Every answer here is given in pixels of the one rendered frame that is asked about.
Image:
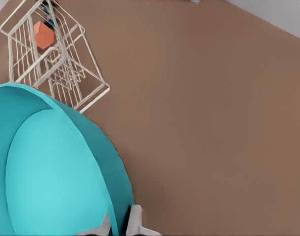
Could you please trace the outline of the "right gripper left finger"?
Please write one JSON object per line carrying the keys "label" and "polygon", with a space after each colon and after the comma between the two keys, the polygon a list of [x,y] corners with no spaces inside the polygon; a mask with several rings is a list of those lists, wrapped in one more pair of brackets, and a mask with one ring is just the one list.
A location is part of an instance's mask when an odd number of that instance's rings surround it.
{"label": "right gripper left finger", "polygon": [[106,213],[100,226],[80,232],[77,236],[108,236],[111,230],[109,214]]}

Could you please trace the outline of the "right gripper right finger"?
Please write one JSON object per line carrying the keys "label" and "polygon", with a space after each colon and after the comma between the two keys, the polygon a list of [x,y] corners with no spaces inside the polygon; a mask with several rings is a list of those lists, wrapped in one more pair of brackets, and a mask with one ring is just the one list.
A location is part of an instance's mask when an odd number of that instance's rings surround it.
{"label": "right gripper right finger", "polygon": [[159,232],[143,227],[142,208],[140,205],[132,205],[126,236],[162,236]]}

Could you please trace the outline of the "turquoise plate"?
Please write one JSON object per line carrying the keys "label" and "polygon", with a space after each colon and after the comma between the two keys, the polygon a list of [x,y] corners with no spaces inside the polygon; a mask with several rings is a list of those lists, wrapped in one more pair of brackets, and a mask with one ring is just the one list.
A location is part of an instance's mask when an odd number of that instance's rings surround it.
{"label": "turquoise plate", "polygon": [[134,204],[124,164],[84,115],[21,84],[0,85],[0,236],[74,236]]}

